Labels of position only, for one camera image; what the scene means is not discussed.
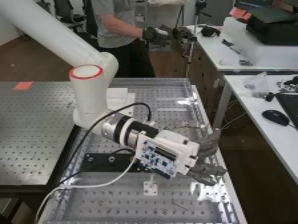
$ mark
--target black cable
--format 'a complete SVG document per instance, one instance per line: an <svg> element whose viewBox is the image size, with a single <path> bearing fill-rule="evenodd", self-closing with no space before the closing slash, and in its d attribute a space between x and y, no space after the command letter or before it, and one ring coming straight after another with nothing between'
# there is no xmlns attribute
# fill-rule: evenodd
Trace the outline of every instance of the black cable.
<svg viewBox="0 0 298 224"><path fill-rule="evenodd" d="M289 124L289 126L292 126L298 131L298 128L295 125Z"/></svg>
<svg viewBox="0 0 298 224"><path fill-rule="evenodd" d="M179 23L180 23L180 17L182 17L182 13L183 13L183 7L180 8L180 14L179 14L179 18L178 18L178 21L176 21L176 26L175 28L179 28Z"/></svg>
<svg viewBox="0 0 298 224"><path fill-rule="evenodd" d="M102 117L96 122L95 122L95 124L91 126L91 128L88 129L88 131L87 131L87 133L86 133L86 135L84 135L84 137L83 137L83 139L82 139L82 141L80 141L80 143L79 143L79 145L78 145L78 147L76 147L76 149L75 149L75 151L74 151L74 153L72 153L72 155L71 155L71 157L70 157L70 160L67 161L67 163L66 163L66 165L64 165L64 168L63 168L63 172L67 170L67 168L68 168L68 166L70 166L70 164L71 164L71 162L72 162L72 160L74 160L74 157L76 156L76 154L78 154L78 151L79 151L79 149L80 149L80 147L82 147L82 145L83 145L83 143L84 143L84 141L86 141L86 139L87 139L87 136L91 134L91 132L92 132L92 130L95 129L95 127L96 127L96 125L103 121L103 120L106 120L110 116L112 116L114 114L116 114L116 113L119 113L120 111L123 111L123 110L126 110L126 109L128 109L128 108L131 108L131 107L134 107L134 106L138 106L138 105L142 105L142 106L146 106L147 108L148 108L148 121L152 121L152 109L151 109L151 107L150 107L150 105L148 104L146 104L146 103L132 103L132 104L130 104L128 106L126 106L126 107L123 107L123 108L120 108L120 109L118 109L118 110L115 110L115 111L112 111L112 112L110 112L104 117Z"/></svg>
<svg viewBox="0 0 298 224"><path fill-rule="evenodd" d="M132 149L128 149L128 148L124 148L124 149L119 149L116 150L115 152L110 153L104 158L103 160L106 160L108 157L111 157L112 155L118 154L119 152L123 152L123 151L128 151L131 152L132 154L135 154L135 151ZM66 181L68 181L72 177L75 177L76 175L79 175L80 173L83 173L86 170L88 170L92 166L95 166L96 164L99 164L99 162L102 162L103 160L90 164L87 167L84 167L80 171L78 171L76 173L74 173L71 176L68 176L66 179L63 179L54 188L59 187L63 183L66 183Z"/></svg>

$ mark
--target person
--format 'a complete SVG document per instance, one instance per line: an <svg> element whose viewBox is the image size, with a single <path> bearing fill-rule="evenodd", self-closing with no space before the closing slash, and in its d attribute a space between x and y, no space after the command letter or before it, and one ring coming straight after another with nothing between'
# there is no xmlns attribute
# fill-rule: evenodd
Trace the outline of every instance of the person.
<svg viewBox="0 0 298 224"><path fill-rule="evenodd" d="M146 43L159 45L170 42L168 32L135 24L136 0L92 0L94 14L99 26L99 50L110 52L119 60L116 77L155 77Z"/></svg>

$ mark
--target mounting bolt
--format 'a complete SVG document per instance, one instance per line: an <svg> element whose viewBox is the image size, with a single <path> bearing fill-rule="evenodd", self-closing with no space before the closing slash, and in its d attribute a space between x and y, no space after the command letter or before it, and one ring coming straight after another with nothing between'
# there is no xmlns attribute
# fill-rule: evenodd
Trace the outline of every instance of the mounting bolt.
<svg viewBox="0 0 298 224"><path fill-rule="evenodd" d="M110 157L110 162L114 163L116 158L114 156Z"/></svg>

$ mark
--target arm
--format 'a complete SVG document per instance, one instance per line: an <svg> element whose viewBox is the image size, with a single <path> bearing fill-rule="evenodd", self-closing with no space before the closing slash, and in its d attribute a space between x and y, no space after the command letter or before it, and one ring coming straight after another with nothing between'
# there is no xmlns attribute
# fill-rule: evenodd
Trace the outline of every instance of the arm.
<svg viewBox="0 0 298 224"><path fill-rule="evenodd" d="M100 18L112 33L136 38L143 37L143 29L118 19L114 14L100 15Z"/></svg>

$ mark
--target white desk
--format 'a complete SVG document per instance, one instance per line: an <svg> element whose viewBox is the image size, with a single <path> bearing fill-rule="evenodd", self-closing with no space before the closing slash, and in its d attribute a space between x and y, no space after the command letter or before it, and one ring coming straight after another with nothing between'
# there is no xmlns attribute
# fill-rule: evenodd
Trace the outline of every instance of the white desk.
<svg viewBox="0 0 298 224"><path fill-rule="evenodd" d="M289 173L298 184L298 131L288 126L284 127L263 117L263 112L267 110L279 110L285 112L279 100L275 98L272 102L264 99L249 96L249 91L244 87L244 80L251 76L225 75L225 89L219 106L216 121L213 127L221 127L225 116L227 107L229 104L232 91L244 106L256 126L259 127L268 143L271 144L280 160L283 161ZM279 92L279 81L293 79L295 75L273 75L268 76L269 89L273 93Z"/></svg>
<svg viewBox="0 0 298 224"><path fill-rule="evenodd" d="M195 26L188 26L191 31L195 30ZM298 65L289 67L280 66L264 66L257 63L253 66L241 66L240 60L248 60L243 55L237 54L231 48L223 44L223 40L228 40L233 43L232 38L223 32L220 37L204 37L202 34L202 28L198 28L198 42L208 55L217 71L244 72L244 71L298 71Z"/></svg>

